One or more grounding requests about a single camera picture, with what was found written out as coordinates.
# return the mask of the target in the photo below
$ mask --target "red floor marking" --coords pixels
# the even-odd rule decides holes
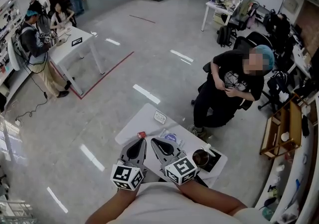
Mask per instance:
[[[151,21],[151,20],[148,20],[148,19],[144,19],[144,18],[141,18],[141,17],[137,17],[137,16],[133,16],[133,15],[130,15],[130,16],[131,16],[131,17],[134,17],[134,18],[139,18],[139,19],[143,19],[143,20],[146,20],[146,21],[155,23],[154,21]]]
[[[73,91],[73,93],[80,99],[84,99],[84,97],[91,91],[95,86],[97,86],[107,75],[109,75],[115,68],[117,68],[121,63],[123,63],[128,57],[130,57],[134,52],[127,55],[124,59],[122,59],[119,63],[117,63],[110,71],[108,71],[102,78],[100,78],[83,96],[80,96],[72,87],[70,87],[70,90]],[[54,64],[51,62],[51,65],[54,67],[56,72],[63,78],[61,73],[56,69]]]

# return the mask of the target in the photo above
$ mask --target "woman with long hair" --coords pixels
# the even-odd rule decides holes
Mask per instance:
[[[54,6],[55,13],[51,18],[51,29],[56,29],[57,34],[68,26],[76,26],[73,19],[74,11],[66,8],[60,2],[57,2]]]

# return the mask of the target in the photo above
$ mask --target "beige pants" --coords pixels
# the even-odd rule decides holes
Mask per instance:
[[[39,73],[41,71],[38,75],[43,80],[47,89],[56,97],[59,95],[56,85],[62,87],[64,90],[66,81],[55,72],[49,61],[39,65],[30,65],[29,68],[35,73]]]

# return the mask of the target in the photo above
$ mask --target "black bag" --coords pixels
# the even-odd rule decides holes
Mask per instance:
[[[231,35],[230,27],[228,26],[220,27],[218,31],[217,43],[219,43],[221,47],[225,47],[225,46],[230,47],[232,45],[232,42],[230,41],[230,35]]]

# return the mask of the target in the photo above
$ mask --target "black t-shirt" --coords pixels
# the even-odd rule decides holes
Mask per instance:
[[[240,50],[226,51],[216,57],[213,62],[218,65],[219,78],[226,88],[233,87],[239,91],[249,92],[255,100],[261,96],[264,87],[264,77],[246,75],[243,71],[244,53]]]

